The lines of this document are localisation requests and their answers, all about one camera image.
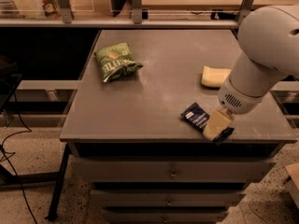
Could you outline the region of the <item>white gripper with vent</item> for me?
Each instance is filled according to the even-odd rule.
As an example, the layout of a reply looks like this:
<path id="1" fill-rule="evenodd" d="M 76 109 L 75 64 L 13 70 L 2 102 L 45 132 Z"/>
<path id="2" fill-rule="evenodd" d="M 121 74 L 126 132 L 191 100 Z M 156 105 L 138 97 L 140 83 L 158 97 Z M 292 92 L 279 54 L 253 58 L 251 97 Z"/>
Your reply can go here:
<path id="1" fill-rule="evenodd" d="M 218 93 L 220 104 L 215 108 L 206 123 L 203 136 L 212 141 L 229 127 L 234 116 L 252 111 L 264 98 L 265 89 L 247 78 L 227 77 Z"/>

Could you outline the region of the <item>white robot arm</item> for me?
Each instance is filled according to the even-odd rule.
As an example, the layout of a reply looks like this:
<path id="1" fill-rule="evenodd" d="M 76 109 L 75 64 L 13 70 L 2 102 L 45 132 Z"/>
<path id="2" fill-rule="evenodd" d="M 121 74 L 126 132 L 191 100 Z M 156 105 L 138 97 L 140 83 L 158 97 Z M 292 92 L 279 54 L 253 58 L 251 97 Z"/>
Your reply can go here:
<path id="1" fill-rule="evenodd" d="M 220 106 L 210 113 L 203 135 L 212 141 L 235 115 L 252 111 L 287 76 L 299 76 L 299 6 L 268 6 L 239 25 L 242 50 L 232 69 L 203 69 L 202 84 L 217 88 Z"/>

